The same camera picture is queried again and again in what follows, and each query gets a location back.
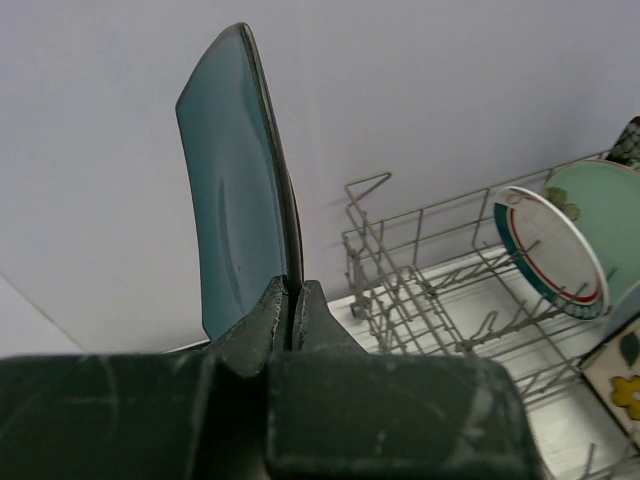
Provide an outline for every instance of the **dish rack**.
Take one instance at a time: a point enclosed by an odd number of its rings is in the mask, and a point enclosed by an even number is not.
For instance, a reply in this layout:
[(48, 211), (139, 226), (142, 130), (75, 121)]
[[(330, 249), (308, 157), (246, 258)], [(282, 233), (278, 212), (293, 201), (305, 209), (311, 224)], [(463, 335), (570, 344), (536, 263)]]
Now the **dish rack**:
[(493, 224), (492, 200), (502, 186), (539, 191), (569, 163), (375, 220), (365, 204), (375, 206), (379, 197), (378, 206), (386, 205), (381, 187), (392, 174), (346, 184), (351, 321), (366, 322), (373, 352), (503, 363), (527, 407), (548, 478), (640, 478), (631, 438), (580, 375), (581, 355), (600, 340), (603, 320), (575, 320), (556, 306), (562, 302), (544, 300), (514, 264), (527, 252), (510, 256)]

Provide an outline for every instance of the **white wall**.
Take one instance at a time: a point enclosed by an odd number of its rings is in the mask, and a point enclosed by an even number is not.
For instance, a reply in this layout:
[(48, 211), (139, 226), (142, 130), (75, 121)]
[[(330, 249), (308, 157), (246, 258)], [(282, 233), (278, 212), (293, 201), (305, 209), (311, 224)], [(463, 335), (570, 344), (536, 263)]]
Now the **white wall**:
[(202, 337), (173, 108), (244, 20), (307, 277), (334, 297), (346, 181), (393, 169), (389, 214), (606, 148), (640, 110), (639, 17), (635, 0), (3, 2), (0, 271), (89, 350)]
[(28, 298), (0, 277), (0, 359), (13, 355), (81, 353)]

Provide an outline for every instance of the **plate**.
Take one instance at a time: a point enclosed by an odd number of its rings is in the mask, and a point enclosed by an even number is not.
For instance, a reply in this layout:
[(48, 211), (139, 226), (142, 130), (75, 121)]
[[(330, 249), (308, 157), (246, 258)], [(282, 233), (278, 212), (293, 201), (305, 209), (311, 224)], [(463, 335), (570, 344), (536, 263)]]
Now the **plate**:
[(530, 190), (509, 186), (498, 192), (494, 215), (507, 252), (547, 301), (582, 320), (604, 314), (609, 289), (598, 258), (558, 208)]
[(217, 338), (274, 276), (287, 276), (292, 303), (303, 276), (293, 187), (246, 24), (227, 28), (207, 49), (176, 115), (198, 235), (202, 323)]
[(581, 160), (558, 170), (544, 195), (591, 245), (616, 305), (640, 280), (640, 175), (618, 163)]

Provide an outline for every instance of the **yellow flower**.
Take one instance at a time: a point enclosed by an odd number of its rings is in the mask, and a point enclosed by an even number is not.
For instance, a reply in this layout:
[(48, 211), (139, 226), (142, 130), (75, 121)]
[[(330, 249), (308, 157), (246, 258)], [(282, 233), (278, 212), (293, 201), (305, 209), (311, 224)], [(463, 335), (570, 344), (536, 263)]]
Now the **yellow flower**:
[(634, 375), (631, 380), (613, 377), (611, 385), (613, 385), (611, 401), (614, 405), (626, 408), (631, 420), (640, 420), (640, 377)]

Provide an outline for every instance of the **decorative object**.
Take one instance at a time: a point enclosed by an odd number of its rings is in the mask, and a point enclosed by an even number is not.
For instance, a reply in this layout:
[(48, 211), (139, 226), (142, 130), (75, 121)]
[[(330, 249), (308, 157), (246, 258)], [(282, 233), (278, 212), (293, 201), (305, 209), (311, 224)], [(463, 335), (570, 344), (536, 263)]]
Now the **decorative object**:
[(602, 404), (640, 447), (640, 315), (628, 318), (585, 355), (580, 368)]
[(627, 124), (607, 160), (627, 166), (640, 164), (640, 117), (633, 118)]
[(542, 196), (549, 200), (572, 222), (580, 218), (580, 208), (575, 203), (567, 203), (566, 190), (557, 187), (545, 188)]

